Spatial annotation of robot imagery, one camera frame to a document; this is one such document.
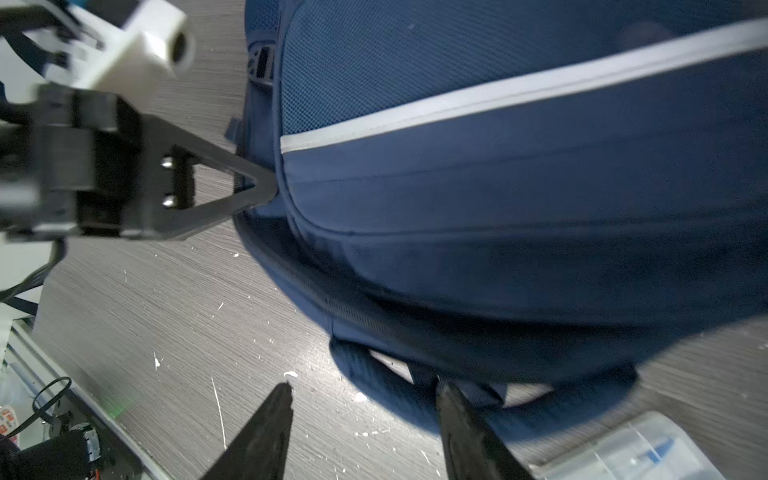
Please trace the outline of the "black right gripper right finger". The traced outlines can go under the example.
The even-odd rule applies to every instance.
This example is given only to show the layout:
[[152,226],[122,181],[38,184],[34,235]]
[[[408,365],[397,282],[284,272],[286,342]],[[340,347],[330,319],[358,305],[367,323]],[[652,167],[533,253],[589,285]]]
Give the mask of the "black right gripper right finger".
[[534,479],[456,386],[438,388],[436,409],[449,479]]

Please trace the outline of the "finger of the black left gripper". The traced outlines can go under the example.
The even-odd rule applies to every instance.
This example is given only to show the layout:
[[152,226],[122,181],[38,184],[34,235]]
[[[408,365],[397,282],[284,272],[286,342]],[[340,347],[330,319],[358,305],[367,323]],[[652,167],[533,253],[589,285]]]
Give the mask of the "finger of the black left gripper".
[[277,194],[274,179],[253,184],[220,199],[181,208],[181,194],[149,194],[132,201],[122,216],[122,237],[129,240],[183,240],[217,226],[247,209],[269,203]]
[[237,156],[155,115],[142,116],[143,166],[140,184],[145,192],[161,192],[166,183],[173,185],[172,174],[162,166],[166,156],[176,157],[176,164],[186,160],[192,166],[202,164],[214,170],[250,178],[259,192],[276,192],[275,173]]

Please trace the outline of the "navy blue student backpack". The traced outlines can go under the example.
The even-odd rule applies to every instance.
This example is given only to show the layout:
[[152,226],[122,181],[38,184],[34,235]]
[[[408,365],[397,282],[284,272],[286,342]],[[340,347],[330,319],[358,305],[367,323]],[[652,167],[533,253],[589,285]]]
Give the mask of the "navy blue student backpack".
[[339,370],[424,430],[612,409],[767,312],[763,1],[249,1],[244,247]]

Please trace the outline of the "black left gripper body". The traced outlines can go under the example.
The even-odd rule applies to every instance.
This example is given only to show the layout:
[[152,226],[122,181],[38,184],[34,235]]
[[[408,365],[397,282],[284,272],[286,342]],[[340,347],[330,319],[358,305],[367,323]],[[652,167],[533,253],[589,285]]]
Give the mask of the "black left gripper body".
[[116,94],[55,84],[1,102],[1,230],[11,241],[117,237],[142,115]]

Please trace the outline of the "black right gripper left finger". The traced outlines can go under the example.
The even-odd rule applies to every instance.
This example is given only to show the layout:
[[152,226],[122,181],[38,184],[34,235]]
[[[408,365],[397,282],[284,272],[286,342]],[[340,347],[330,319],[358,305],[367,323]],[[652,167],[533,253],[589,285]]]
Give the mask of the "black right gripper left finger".
[[282,479],[294,415],[292,402],[290,384],[277,384],[202,479]]

